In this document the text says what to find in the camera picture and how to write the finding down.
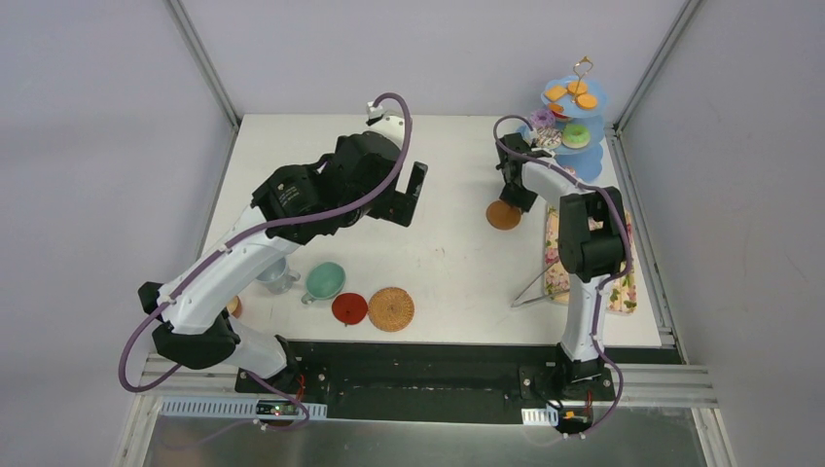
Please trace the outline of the green teacup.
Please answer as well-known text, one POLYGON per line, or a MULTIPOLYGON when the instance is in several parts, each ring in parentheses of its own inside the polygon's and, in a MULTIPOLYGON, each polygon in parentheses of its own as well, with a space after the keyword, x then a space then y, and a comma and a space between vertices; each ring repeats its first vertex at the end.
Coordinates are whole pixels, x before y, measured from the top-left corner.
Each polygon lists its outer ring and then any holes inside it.
POLYGON ((301 302, 305 305, 317 301, 327 301, 336 297, 346 281, 344 268, 334 262, 322 263, 314 267, 305 278, 305 293, 301 302))

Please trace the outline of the red apple coaster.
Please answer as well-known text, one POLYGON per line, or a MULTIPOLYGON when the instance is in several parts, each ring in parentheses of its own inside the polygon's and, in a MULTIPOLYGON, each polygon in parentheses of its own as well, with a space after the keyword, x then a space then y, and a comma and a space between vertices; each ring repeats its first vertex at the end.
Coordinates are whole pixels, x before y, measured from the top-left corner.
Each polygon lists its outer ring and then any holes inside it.
POLYGON ((359 324, 368 314, 369 306, 363 296, 356 293, 342 293, 332 302, 334 317, 345 326, 359 324))

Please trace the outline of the round orange biscuit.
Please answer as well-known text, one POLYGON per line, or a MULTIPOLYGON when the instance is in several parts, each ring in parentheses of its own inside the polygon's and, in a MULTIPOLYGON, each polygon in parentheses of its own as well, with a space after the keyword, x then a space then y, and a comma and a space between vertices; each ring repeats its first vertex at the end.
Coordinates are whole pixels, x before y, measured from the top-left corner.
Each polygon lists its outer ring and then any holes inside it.
POLYGON ((593 110, 598 107, 599 99, 590 93, 582 93, 575 96, 576 105, 583 110, 593 110))
POLYGON ((567 84, 567 92, 573 96, 587 93, 588 84, 584 80, 573 80, 567 84))

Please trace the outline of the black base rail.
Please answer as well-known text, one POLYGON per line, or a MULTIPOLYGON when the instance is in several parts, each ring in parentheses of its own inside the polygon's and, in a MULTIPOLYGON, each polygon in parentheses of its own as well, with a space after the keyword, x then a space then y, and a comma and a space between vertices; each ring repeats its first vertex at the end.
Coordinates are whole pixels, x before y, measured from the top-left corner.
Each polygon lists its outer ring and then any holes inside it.
POLYGON ((544 399, 532 385, 552 345, 292 341, 305 400, 329 418, 517 424, 544 399))

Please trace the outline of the orange round coaster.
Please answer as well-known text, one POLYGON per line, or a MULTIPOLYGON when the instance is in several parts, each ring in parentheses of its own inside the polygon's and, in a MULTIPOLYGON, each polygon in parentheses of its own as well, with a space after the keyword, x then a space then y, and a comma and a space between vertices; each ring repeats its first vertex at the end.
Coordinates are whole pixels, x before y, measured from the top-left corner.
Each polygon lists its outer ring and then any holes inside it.
POLYGON ((500 199, 493 201, 485 212, 488 223, 500 231, 514 229, 520 223, 521 216, 522 212, 518 207, 500 199))

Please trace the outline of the green frosted donut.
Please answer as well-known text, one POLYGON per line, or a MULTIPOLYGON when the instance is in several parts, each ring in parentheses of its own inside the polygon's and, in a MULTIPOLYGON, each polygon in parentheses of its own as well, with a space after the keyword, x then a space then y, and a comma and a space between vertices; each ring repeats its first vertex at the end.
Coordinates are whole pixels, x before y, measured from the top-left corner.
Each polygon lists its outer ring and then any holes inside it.
POLYGON ((591 132, 581 124, 567 124, 562 130, 562 145, 569 149, 582 149, 591 142, 591 132))

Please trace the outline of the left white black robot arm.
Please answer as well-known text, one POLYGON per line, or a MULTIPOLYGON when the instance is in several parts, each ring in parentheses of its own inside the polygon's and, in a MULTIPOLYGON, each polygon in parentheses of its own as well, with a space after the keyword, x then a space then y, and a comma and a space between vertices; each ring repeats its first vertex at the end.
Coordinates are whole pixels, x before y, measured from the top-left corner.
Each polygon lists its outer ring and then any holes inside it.
POLYGON ((273 393, 289 391, 297 368, 287 342, 239 323, 227 306, 317 236, 365 216, 408 226, 426 174, 417 164, 407 190, 397 191, 409 147, 408 131, 368 129, 339 137, 318 162, 277 168, 208 253, 178 278, 139 288, 144 311, 159 323, 152 332, 157 352, 191 370, 231 364, 259 376, 273 393))

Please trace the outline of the light blue mug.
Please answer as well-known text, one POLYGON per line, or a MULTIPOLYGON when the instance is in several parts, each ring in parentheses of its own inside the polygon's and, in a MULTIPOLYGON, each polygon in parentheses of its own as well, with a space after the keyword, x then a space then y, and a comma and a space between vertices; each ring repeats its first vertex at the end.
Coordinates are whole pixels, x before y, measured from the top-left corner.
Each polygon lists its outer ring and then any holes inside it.
POLYGON ((288 292, 301 279, 301 275, 289 266, 286 258, 281 258, 257 277, 256 282, 273 295, 288 292))

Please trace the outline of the white chocolate donut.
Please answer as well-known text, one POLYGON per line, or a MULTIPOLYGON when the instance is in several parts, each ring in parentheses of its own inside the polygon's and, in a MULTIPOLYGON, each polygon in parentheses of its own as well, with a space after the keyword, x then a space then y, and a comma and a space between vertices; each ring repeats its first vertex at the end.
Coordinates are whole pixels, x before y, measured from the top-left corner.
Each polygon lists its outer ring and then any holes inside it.
POLYGON ((537 148, 554 151, 562 144, 562 131, 551 126, 537 128, 534 144, 537 148))

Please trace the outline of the purple sprinkled donut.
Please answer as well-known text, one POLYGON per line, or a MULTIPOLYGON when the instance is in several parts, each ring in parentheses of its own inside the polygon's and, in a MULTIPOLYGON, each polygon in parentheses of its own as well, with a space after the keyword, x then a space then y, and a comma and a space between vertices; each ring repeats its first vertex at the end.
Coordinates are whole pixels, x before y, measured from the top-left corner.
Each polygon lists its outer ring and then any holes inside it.
POLYGON ((542 108, 533 111, 528 121, 533 129, 551 128, 556 125, 556 116, 551 109, 542 108))

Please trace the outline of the floral serving tray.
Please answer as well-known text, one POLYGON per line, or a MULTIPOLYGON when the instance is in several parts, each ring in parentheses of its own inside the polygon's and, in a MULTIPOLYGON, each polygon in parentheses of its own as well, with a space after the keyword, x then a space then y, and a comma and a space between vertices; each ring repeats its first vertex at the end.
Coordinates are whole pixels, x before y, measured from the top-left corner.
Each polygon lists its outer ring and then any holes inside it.
MULTIPOLYGON (((558 250, 559 216, 553 207, 548 208, 545 234, 545 263, 543 274, 544 292, 566 305, 569 301, 570 279, 560 262, 558 250)), ((616 279, 608 296, 607 311, 614 314, 632 315, 638 308, 637 285, 634 273, 616 279)))

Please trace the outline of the rectangular yellow biscuit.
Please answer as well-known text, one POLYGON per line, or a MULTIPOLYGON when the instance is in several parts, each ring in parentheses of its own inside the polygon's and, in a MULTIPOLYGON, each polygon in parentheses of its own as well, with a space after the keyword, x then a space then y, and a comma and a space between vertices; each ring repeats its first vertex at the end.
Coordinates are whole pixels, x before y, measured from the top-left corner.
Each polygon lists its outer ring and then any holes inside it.
POLYGON ((550 102, 557 102, 568 94, 567 87, 561 85, 554 85, 545 90, 544 97, 550 102))

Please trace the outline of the orange small mug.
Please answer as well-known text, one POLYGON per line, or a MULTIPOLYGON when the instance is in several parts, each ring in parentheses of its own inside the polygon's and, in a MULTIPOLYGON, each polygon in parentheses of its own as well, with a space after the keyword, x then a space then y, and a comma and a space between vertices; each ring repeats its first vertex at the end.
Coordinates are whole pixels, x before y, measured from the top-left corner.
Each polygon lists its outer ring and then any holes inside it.
POLYGON ((242 302, 239 296, 234 296, 226 305, 227 312, 234 317, 239 317, 242 313, 242 302))

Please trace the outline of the woven rattan coaster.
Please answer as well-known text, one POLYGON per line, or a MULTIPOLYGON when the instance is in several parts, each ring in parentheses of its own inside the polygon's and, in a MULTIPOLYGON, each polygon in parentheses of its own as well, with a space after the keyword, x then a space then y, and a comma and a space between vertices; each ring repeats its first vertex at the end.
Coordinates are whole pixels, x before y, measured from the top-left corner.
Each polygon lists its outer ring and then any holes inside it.
POLYGON ((368 301, 368 318, 383 332, 403 330, 413 321, 414 313, 413 298, 398 287, 380 289, 368 301))

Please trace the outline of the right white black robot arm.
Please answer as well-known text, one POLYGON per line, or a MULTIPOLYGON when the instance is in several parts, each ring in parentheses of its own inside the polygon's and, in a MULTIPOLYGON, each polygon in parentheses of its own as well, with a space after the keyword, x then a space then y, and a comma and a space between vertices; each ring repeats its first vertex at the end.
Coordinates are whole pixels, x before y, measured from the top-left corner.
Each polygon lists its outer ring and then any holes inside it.
POLYGON ((507 195, 519 204, 540 197, 556 209, 557 252, 569 276, 569 298, 552 383, 557 394, 574 399, 604 369, 601 334, 609 289, 632 269, 622 195, 581 181, 549 156, 529 154, 518 133, 494 141, 507 195))

